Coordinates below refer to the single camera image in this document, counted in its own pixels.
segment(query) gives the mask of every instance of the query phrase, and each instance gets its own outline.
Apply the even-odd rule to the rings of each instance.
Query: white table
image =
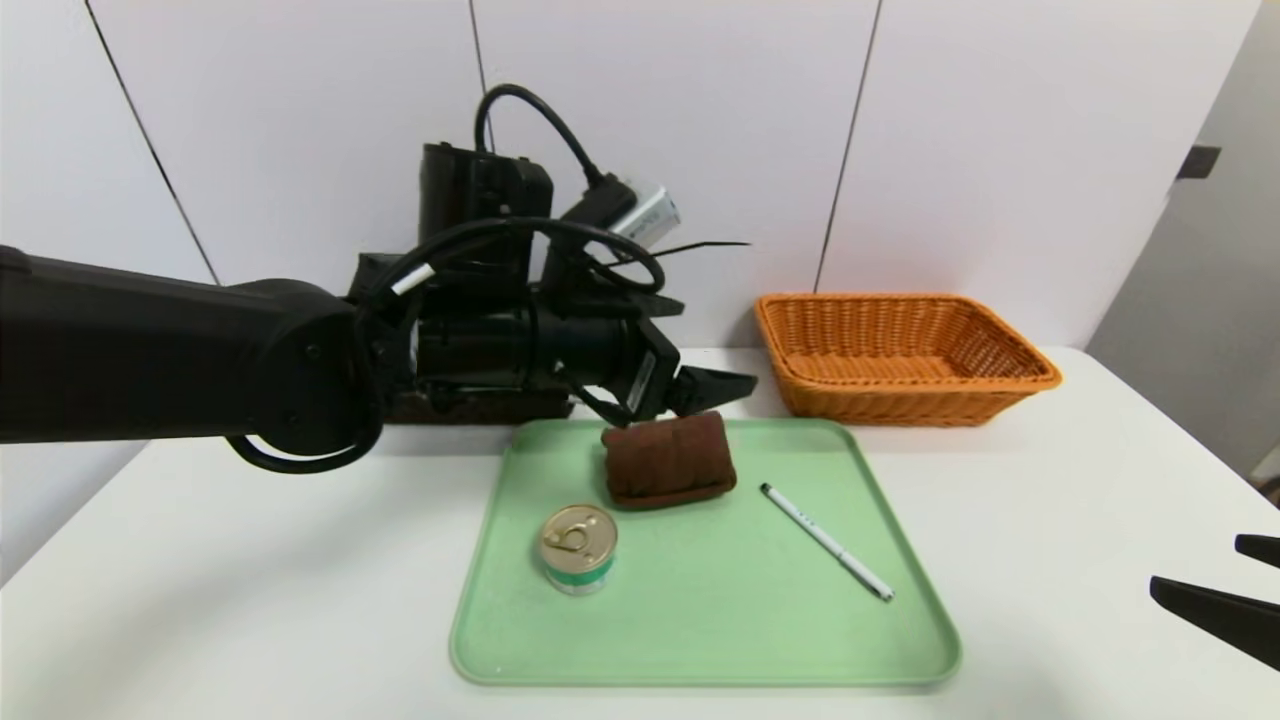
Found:
[[[1280,601],[1235,553],[1280,512],[1096,361],[977,429],[855,429],[964,641],[922,691],[484,688],[447,639],[506,433],[392,429],[311,477],[151,443],[8,584],[5,720],[1267,717],[1280,674],[1161,610],[1152,574]],[[762,374],[726,409],[785,414]]]

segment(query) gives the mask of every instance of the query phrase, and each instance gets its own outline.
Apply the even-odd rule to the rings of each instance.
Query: woven basket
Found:
[[[954,295],[767,295],[755,315],[794,415],[980,425],[1062,382],[995,313]]]

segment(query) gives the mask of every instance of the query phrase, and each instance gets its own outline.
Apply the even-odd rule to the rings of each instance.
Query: pull tab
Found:
[[[543,542],[558,550],[581,552],[586,548],[588,542],[590,542],[586,537],[586,523],[575,523],[567,528],[557,528],[543,536]]]

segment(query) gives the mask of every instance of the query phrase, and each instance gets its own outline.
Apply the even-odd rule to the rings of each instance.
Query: can lid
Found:
[[[594,505],[570,505],[543,524],[538,550],[561,573],[588,573],[613,556],[618,527]]]

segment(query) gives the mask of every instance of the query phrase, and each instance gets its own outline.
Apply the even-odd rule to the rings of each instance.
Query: robotic arm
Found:
[[[499,86],[477,128],[500,95],[554,115]],[[0,247],[0,442],[223,436],[255,465],[315,473],[361,457],[387,419],[564,416],[573,395],[626,425],[750,395],[751,375],[677,373],[678,351],[650,320],[684,310],[658,295],[662,266],[636,242],[673,224],[673,206],[664,215],[590,165],[582,200],[552,219],[539,165],[479,147],[425,147],[417,247],[362,255],[347,297],[301,281],[216,287]],[[530,283],[534,232],[550,252]],[[591,243],[620,260],[600,260]],[[648,282],[613,269],[627,263]]]

